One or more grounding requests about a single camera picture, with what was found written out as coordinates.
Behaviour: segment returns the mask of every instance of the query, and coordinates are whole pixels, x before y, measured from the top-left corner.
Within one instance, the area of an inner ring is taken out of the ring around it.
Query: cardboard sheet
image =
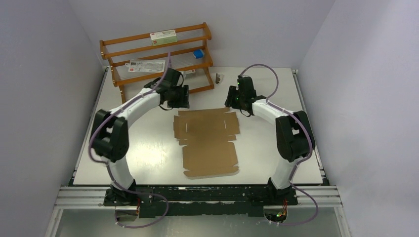
[[[236,112],[229,108],[179,111],[174,137],[182,148],[183,173],[188,177],[234,173],[239,170],[231,141],[240,133]]]

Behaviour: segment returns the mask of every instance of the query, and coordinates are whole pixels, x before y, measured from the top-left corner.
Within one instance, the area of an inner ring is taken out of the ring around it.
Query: white table
[[[244,68],[210,68],[212,78],[215,73],[224,74],[224,81],[215,85],[214,90],[189,95],[191,110],[224,107],[228,87],[237,84],[237,75]],[[270,99],[273,103],[292,111],[302,110],[301,101],[290,69],[275,69],[280,78],[278,92]],[[275,79],[268,69],[253,68],[246,73],[253,79],[258,95],[269,95],[275,87]],[[142,81],[126,86],[127,100],[135,96],[143,85]],[[206,85],[203,75],[186,80],[190,88]],[[112,85],[108,73],[100,92],[95,111],[110,110],[121,104],[118,88]],[[129,130],[129,169],[139,185],[214,185],[214,184],[266,184],[273,174],[278,159],[281,159],[276,145],[275,127],[259,117],[247,118],[237,113],[240,134],[234,141],[239,172],[234,175],[189,178],[183,174],[182,147],[173,134],[173,116],[177,110],[163,111],[154,108],[141,117]],[[90,134],[91,124],[87,131]],[[87,155],[87,143],[81,151],[74,185],[109,185],[111,179],[102,164],[93,163]],[[300,165],[294,177],[296,184],[321,184],[322,177],[316,154]]]

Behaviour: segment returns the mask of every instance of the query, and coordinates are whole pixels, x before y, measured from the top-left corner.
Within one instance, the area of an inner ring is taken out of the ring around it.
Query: wooden rack
[[[112,82],[114,86],[119,87],[121,91],[122,103],[126,101],[124,85],[141,81],[141,80],[161,77],[163,73],[130,73],[128,72],[128,69],[125,66],[125,63],[128,63],[129,60],[114,62],[114,59],[116,57],[120,57],[127,54],[140,53],[140,52],[144,52],[144,51],[148,51],[152,49],[191,43],[191,42],[196,42],[196,41],[202,41],[202,46],[171,52],[171,55],[174,56],[171,58],[172,67],[178,71],[187,71],[187,70],[192,70],[192,69],[204,70],[205,75],[207,76],[209,85],[191,89],[189,90],[189,93],[196,93],[200,91],[214,89],[214,83],[212,82],[210,71],[208,69],[208,67],[211,67],[213,65],[212,58],[207,47],[207,40],[211,40],[211,31],[208,28],[208,25],[204,22],[199,25],[181,27],[181,28],[176,28],[174,30],[176,31],[178,41],[174,43],[162,44],[158,46],[151,45],[151,40],[149,39],[150,33],[124,37],[124,38],[119,38],[119,39],[100,41],[100,54],[103,60],[108,60],[109,62],[109,66],[111,67],[111,73],[112,73]],[[122,43],[127,43],[130,41],[134,41],[134,40],[137,40],[135,45],[137,46],[144,45],[144,46],[138,47],[138,48],[130,48],[130,49],[116,51],[116,52],[108,51],[109,45],[122,44]],[[204,57],[201,59],[195,59],[192,56],[192,52],[198,49],[202,49],[205,52]],[[175,56],[179,55],[179,57],[182,58],[181,56],[182,54],[189,54],[189,55],[184,55],[183,60],[177,60]],[[139,57],[137,59],[152,60],[152,59],[165,58],[167,57],[167,55],[168,55],[167,53],[162,53],[162,54],[157,54],[157,55],[152,55],[152,56]]]

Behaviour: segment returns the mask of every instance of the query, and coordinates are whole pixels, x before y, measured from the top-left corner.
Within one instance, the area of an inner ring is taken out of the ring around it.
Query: wooden shelf
[[[202,41],[202,46],[171,52],[172,68],[178,71],[204,69],[209,85],[190,90],[190,93],[214,89],[214,84],[208,70],[208,67],[213,65],[212,58],[207,47],[207,40],[211,39],[211,31],[208,28],[208,25],[204,22],[199,25],[181,27],[174,30],[176,31],[178,41],[158,46],[151,45],[150,33],[106,41],[101,40],[99,42],[100,54],[104,60],[108,60],[109,65],[111,66],[112,82],[114,86],[118,86],[120,88],[123,103],[126,101],[124,85],[141,80],[161,77],[163,73],[130,73],[125,66],[125,63],[129,62],[129,60],[115,62],[116,59],[120,59],[121,56],[129,54],[135,54],[137,59],[163,59],[167,58],[167,53],[144,57],[138,57],[138,53],[196,41]],[[202,49],[205,52],[205,56],[201,59],[195,59],[192,54],[193,51],[198,49]]]

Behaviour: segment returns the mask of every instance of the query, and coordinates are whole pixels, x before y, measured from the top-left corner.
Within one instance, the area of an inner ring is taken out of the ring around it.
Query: white wall
[[[110,40],[207,22],[215,66],[296,68],[335,0],[70,0],[99,53]]]
[[[336,0],[300,68],[354,237],[419,236],[419,1]]]
[[[103,70],[67,0],[0,7],[1,236],[44,236]]]

